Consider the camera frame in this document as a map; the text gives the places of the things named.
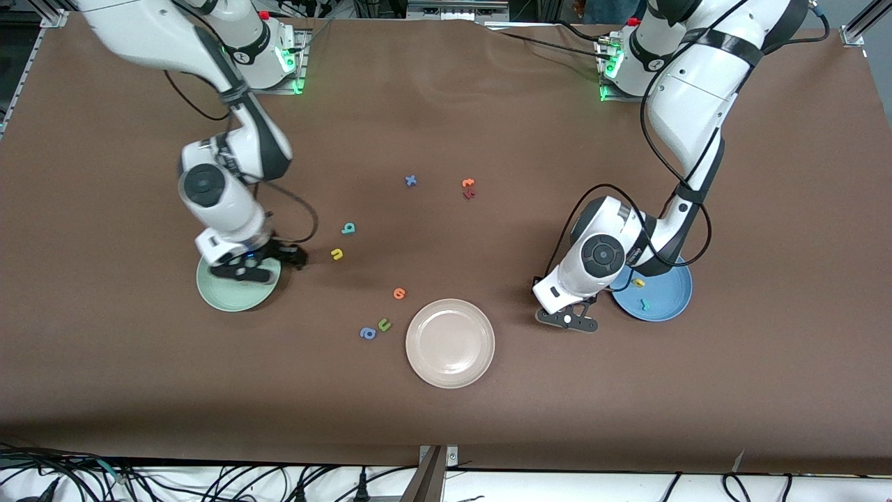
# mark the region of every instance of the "power cord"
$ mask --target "power cord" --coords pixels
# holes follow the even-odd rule
[[[353,497],[353,502],[368,502],[371,500],[371,497],[368,495],[368,481],[366,480],[366,466],[362,466],[362,471],[359,473],[359,484],[356,485],[356,496]]]
[[[538,40],[538,39],[536,39],[536,38],[524,37],[524,36],[522,36],[522,35],[515,35],[514,33],[506,33],[506,32],[504,32],[504,31],[499,31],[499,33],[501,33],[502,35],[504,35],[504,36],[506,36],[506,37],[517,38],[518,40],[524,40],[524,41],[526,41],[526,42],[532,42],[532,43],[534,43],[534,44],[539,44],[540,46],[554,47],[554,48],[556,48],[556,49],[560,49],[560,50],[562,50],[562,51],[567,51],[567,52],[577,53],[577,54],[590,55],[591,57],[595,57],[595,58],[598,58],[598,59],[610,59],[610,56],[608,56],[607,54],[597,54],[597,53],[593,53],[593,52],[590,52],[590,51],[583,51],[583,50],[581,50],[581,49],[576,49],[576,48],[568,47],[568,46],[561,46],[561,45],[559,45],[559,44],[552,44],[551,42],[546,42],[546,41],[544,41],[544,40]]]
[[[687,52],[691,47],[693,47],[694,45],[697,44],[697,42],[700,38],[705,36],[706,33],[711,31],[712,29],[714,29],[716,26],[718,26],[719,23],[728,19],[728,16],[733,14],[734,11],[737,11],[747,1],[748,0],[740,0],[739,2],[737,2],[730,10],[728,10],[726,13],[719,16],[718,19],[716,19],[715,21],[713,21],[713,23],[710,24],[709,27],[703,31],[703,34],[700,35],[700,37],[695,38],[694,40],[691,40],[686,46],[682,47],[677,53],[675,53],[675,55],[673,55],[672,59],[674,60],[678,56]],[[672,175],[679,181],[679,183],[681,183],[681,185],[683,187],[690,189],[690,184],[688,183],[688,180],[686,180],[683,176],[681,176],[680,173],[678,173],[678,171],[676,171],[675,168],[673,168],[672,165],[669,164],[669,161],[666,160],[666,158],[663,156],[663,154],[659,151],[659,149],[657,148],[657,145],[654,143],[653,138],[650,137],[650,132],[648,131],[646,110],[647,110],[647,105],[648,105],[648,98],[650,97],[650,91],[653,90],[654,84],[656,84],[657,81],[660,80],[660,77],[663,75],[663,73],[666,71],[666,69],[669,68],[669,66],[670,66],[669,64],[665,64],[665,65],[663,65],[663,68],[660,68],[660,70],[657,71],[657,74],[654,75],[654,78],[650,80],[650,83],[648,84],[647,89],[645,89],[644,96],[641,97],[641,108],[640,108],[641,132],[644,133],[644,138],[645,138],[645,140],[647,140],[648,146],[650,146],[650,149],[654,152],[654,155],[657,156],[657,158],[660,160],[660,162],[663,163],[663,166],[665,166],[665,168],[667,170],[669,170],[669,172],[672,173]]]
[[[193,110],[198,112],[198,114],[201,115],[202,117],[204,117],[205,119],[208,119],[209,121],[224,121],[231,115],[231,112],[229,112],[229,111],[227,111],[226,114],[221,117],[214,117],[213,115],[207,114],[204,110],[202,110],[201,108],[196,106],[195,103],[193,103],[188,97],[186,97],[186,95],[183,94],[183,91],[179,90],[179,87],[177,87],[177,84],[174,83],[173,79],[170,77],[169,71],[167,71],[167,70],[164,71],[164,77],[167,78],[168,83],[173,88],[173,90],[175,90],[177,92],[177,94],[183,98],[183,101],[185,101],[187,105],[191,106]]]
[[[527,7],[530,6],[530,4],[532,2],[533,2],[533,0],[526,0],[526,4],[524,4],[524,6],[521,7],[519,11],[517,11],[517,14],[515,14],[513,18],[511,18],[511,22],[517,21],[517,19],[520,18],[520,16],[524,14],[524,11],[526,10]]]
[[[780,502],[787,502],[789,490],[793,488],[793,474],[787,473],[784,474],[784,477],[787,478],[787,483],[784,485],[783,493],[780,495]],[[728,480],[734,480],[737,483],[738,488],[740,488],[740,493],[743,494],[743,499],[746,502],[752,502],[749,498],[747,488],[743,486],[743,481],[740,480],[740,477],[738,477],[736,473],[727,473],[722,476],[722,488],[724,489],[725,495],[727,495],[728,498],[730,498],[734,502],[743,502],[739,498],[734,497],[734,495],[731,494],[731,489],[728,487]]]
[[[621,188],[619,188],[616,185],[613,185],[611,183],[601,183],[599,185],[595,185],[592,188],[589,188],[584,194],[582,194],[582,197],[579,197],[579,200],[576,202],[576,205],[574,206],[573,211],[570,212],[570,215],[567,217],[566,222],[564,223],[564,228],[561,230],[560,236],[557,238],[558,243],[555,245],[554,251],[552,251],[552,253],[551,253],[551,258],[549,258],[549,264],[545,266],[545,273],[544,273],[544,275],[542,275],[542,277],[545,277],[549,274],[549,271],[551,270],[551,265],[554,263],[555,258],[558,256],[558,250],[560,250],[560,245],[564,241],[564,236],[566,235],[566,230],[570,227],[570,223],[573,221],[573,217],[574,217],[574,215],[576,215],[576,212],[579,211],[579,207],[582,205],[582,203],[585,201],[585,199],[588,198],[588,196],[591,194],[591,192],[594,192],[595,190],[598,190],[600,188],[611,188],[615,192],[620,194],[625,199],[625,201],[627,203],[629,203],[629,206],[632,207],[632,210],[635,212],[635,215],[638,216],[638,221],[641,222],[641,225],[642,226],[644,225],[644,221],[645,221],[644,215],[641,213],[641,210],[638,208],[638,205],[635,204],[635,201],[632,200],[632,198],[629,196],[629,194],[625,193],[625,191],[623,191]],[[709,217],[709,212],[706,210],[706,208],[704,206],[699,205],[699,208],[703,211],[703,217],[706,219],[706,240],[703,243],[703,247],[700,248],[700,251],[697,252],[697,254],[687,262],[682,262],[679,264],[678,263],[670,264],[668,260],[666,260],[665,258],[663,258],[662,256],[659,255],[659,253],[657,252],[657,248],[654,246],[653,241],[650,240],[650,236],[648,235],[647,232],[644,232],[643,235],[644,235],[644,239],[647,240],[648,248],[650,249],[650,251],[654,254],[654,257],[660,263],[662,263],[666,266],[671,266],[671,267],[686,267],[686,266],[693,265],[694,263],[696,263],[697,260],[699,260],[701,257],[703,257],[703,255],[706,253],[707,249],[709,249],[709,245],[712,244],[712,241],[713,241],[713,221],[712,221],[712,218]],[[631,282],[632,282],[632,275],[629,274],[629,283],[631,283]],[[611,291],[614,293],[618,293],[620,291],[624,291],[628,287],[629,287],[629,284],[626,284],[621,289],[613,289]]]
[[[406,466],[404,466],[404,467],[395,467],[395,468],[393,468],[393,469],[390,469],[389,471],[384,471],[383,473],[375,474],[374,476],[368,478],[368,480],[366,481],[366,483],[368,484],[368,483],[370,483],[370,482],[372,482],[372,481],[374,481],[374,480],[376,480],[376,479],[378,479],[378,478],[383,478],[384,476],[386,476],[386,475],[388,475],[388,474],[393,474],[393,473],[396,473],[396,472],[398,472],[398,471],[405,471],[406,469],[415,469],[416,467],[417,467],[417,465],[406,465]],[[350,494],[353,493],[354,491],[356,491],[357,489],[359,489],[359,485],[354,486],[354,487],[351,488],[351,489],[348,489],[346,493],[344,493],[344,494],[341,495],[340,497],[336,498],[336,499],[334,500],[334,502],[341,502],[341,501],[344,500],[345,498],[349,497]]]
[[[681,471],[675,473],[675,477],[672,479],[672,482],[669,483],[669,488],[666,489],[666,493],[663,495],[663,498],[660,499],[660,502],[669,502],[669,497],[672,496],[672,490],[675,489],[675,485],[678,484],[678,480],[681,479]]]
[[[230,115],[229,120],[227,121],[227,124],[226,124],[226,130],[223,132],[222,141],[224,144],[226,144],[226,142],[227,142],[229,133],[232,132],[232,125],[233,125],[233,117]],[[218,165],[225,166],[225,165],[227,165],[227,162],[226,162],[226,159],[224,159],[222,157],[223,157],[222,153],[218,152],[217,158],[215,160],[217,161]],[[290,191],[286,188],[282,188],[282,187],[278,186],[276,183],[273,183],[270,180],[264,180],[263,178],[258,178],[257,176],[248,174],[247,172],[239,171],[237,169],[235,170],[235,172],[238,174],[238,176],[240,176],[243,179],[248,178],[248,179],[253,180],[253,183],[259,182],[259,183],[263,183],[264,185],[267,185],[268,187],[274,189],[276,192],[292,199],[294,202],[301,205],[307,211],[307,213],[310,214],[310,219],[312,220],[312,228],[310,229],[310,233],[307,235],[307,237],[293,238],[293,239],[281,238],[280,240],[283,243],[301,244],[302,242],[307,242],[308,240],[310,240],[311,238],[316,236],[316,232],[319,230],[319,214],[316,212],[316,208],[314,208],[303,197],[294,194],[292,191]],[[254,190],[253,190],[255,199],[257,198],[257,192],[258,192],[258,186],[255,184]]]
[[[814,15],[818,16],[818,19],[821,20],[821,23],[824,25],[824,34],[820,37],[814,38],[794,38],[791,40],[787,40],[786,42],[780,42],[778,44],[774,44],[773,46],[768,47],[764,50],[765,55],[771,54],[774,51],[780,49],[784,46],[792,46],[793,44],[810,44],[812,42],[822,42],[830,36],[830,22],[827,21],[827,16],[824,14],[824,10],[818,5],[817,2],[811,2],[811,9]]]
[[[741,481],[740,478],[737,477],[737,474],[735,474],[735,473],[727,473],[724,476],[722,476],[722,488],[724,488],[725,494],[728,495],[728,498],[730,498],[734,502],[741,502],[739,498],[734,497],[731,494],[731,489],[728,488],[728,480],[735,480],[735,482],[737,482],[737,486],[740,487],[740,492],[743,493],[744,500],[746,500],[747,502],[752,502],[749,499],[749,493],[747,493],[746,487],[743,486],[743,481]]]
[[[564,28],[569,29],[577,37],[579,37],[583,40],[588,40],[590,42],[597,42],[601,37],[606,37],[607,35],[610,35],[609,31],[603,35],[595,35],[595,36],[586,35],[585,33],[582,33],[580,30],[576,29],[576,27],[574,25],[572,25],[569,22],[564,21],[564,20],[556,20],[556,21],[553,21],[553,23],[559,24],[560,26],[563,26]]]

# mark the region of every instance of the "plate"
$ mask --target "plate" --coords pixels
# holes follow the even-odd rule
[[[683,264],[684,260],[679,256],[676,263]],[[644,288],[629,284],[623,291],[613,293],[613,297],[632,317],[650,322],[669,321],[687,308],[694,290],[694,280],[688,267],[673,267],[669,272],[654,277],[644,277],[624,267],[610,286],[621,288],[629,280],[630,273],[633,280],[644,281]],[[648,302],[649,310],[644,310],[641,300]]]
[[[409,323],[406,356],[421,380],[441,389],[477,381],[492,363],[496,339],[479,308],[455,298],[426,305]]]
[[[222,279],[211,273],[211,266],[202,258],[195,271],[195,284],[208,305],[223,312],[242,312],[260,305],[269,297],[278,284],[282,263],[275,258],[267,258],[258,268],[272,272],[275,278],[272,284]]]

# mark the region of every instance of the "white floor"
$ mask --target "white floor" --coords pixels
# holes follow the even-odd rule
[[[235,495],[244,484],[264,473],[261,467],[245,475],[224,493]],[[386,470],[386,467],[368,469],[368,476]],[[145,467],[139,472],[152,475],[159,481],[179,487],[191,487],[204,492],[217,479],[218,467]],[[300,475],[300,467],[289,467],[286,476],[274,473],[257,483],[246,493],[257,502],[278,502],[286,489],[294,486]],[[400,495],[409,484],[414,470],[410,469],[382,477],[369,483],[372,496]],[[0,471],[0,480],[14,471]],[[358,467],[342,467],[327,473],[311,484],[306,496],[308,502],[334,502],[345,491],[354,487],[359,476]],[[0,486],[0,502],[13,502],[25,497],[36,497],[54,479],[54,475],[40,476],[29,471],[16,476]],[[618,474],[618,473],[447,473],[445,502],[461,502],[478,496],[481,502],[657,502],[662,500],[672,474]],[[782,476],[741,475],[753,502],[778,502],[786,483]],[[90,482],[97,495],[98,485]],[[742,495],[733,486],[731,492],[740,500]],[[122,485],[113,490],[118,501],[131,501],[132,497]],[[155,494],[163,502],[200,502],[201,497],[167,492],[157,489]],[[150,502],[148,495],[137,492],[140,501]],[[789,502],[888,502],[892,499],[892,480],[844,477],[802,476],[793,480]],[[54,502],[80,502],[80,495],[71,481],[61,481]],[[683,475],[675,487],[672,502],[731,501],[722,488],[722,476]]]

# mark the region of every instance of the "green led light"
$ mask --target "green led light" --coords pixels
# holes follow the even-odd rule
[[[282,69],[285,71],[291,71],[291,69],[294,67],[294,59],[289,58],[286,60],[285,59],[286,55],[288,55],[287,51],[284,51],[284,50],[276,51],[276,56],[278,56],[279,62],[282,64]]]
[[[623,64],[623,59],[624,59],[623,51],[616,51],[615,59],[616,59],[616,61],[613,64],[609,64],[607,66],[607,70],[604,72],[604,74],[607,75],[607,77],[609,79],[616,78],[616,74],[619,72],[619,65]]]

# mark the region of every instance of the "metal frame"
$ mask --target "metal frame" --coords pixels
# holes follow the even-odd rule
[[[3,134],[6,132],[6,124],[8,124],[9,120],[12,118],[12,110],[15,108],[15,104],[19,101],[21,89],[25,87],[25,79],[31,72],[31,65],[34,63],[34,58],[37,57],[37,50],[40,48],[40,43],[44,41],[45,34],[46,28],[42,28],[40,33],[37,34],[37,40],[34,41],[34,47],[31,48],[31,54],[28,55],[28,62],[25,63],[25,69],[21,72],[19,83],[15,86],[15,93],[12,95],[12,99],[9,100],[9,109],[6,110],[3,122],[0,123],[0,139],[3,139]]]
[[[400,502],[441,502],[443,483],[446,479],[446,463],[449,462],[449,447],[439,445],[429,447],[422,453],[421,465],[412,476],[412,481],[402,493]]]
[[[839,31],[842,43],[849,47],[863,46],[864,33],[883,19],[890,10],[892,10],[892,0],[872,0],[848,24],[842,25]]]
[[[508,0],[408,0],[407,20],[464,19],[478,24],[510,20]]]
[[[60,28],[65,26],[68,19],[66,11],[75,11],[74,4],[70,0],[28,0],[34,12],[40,14],[43,20],[40,28]]]

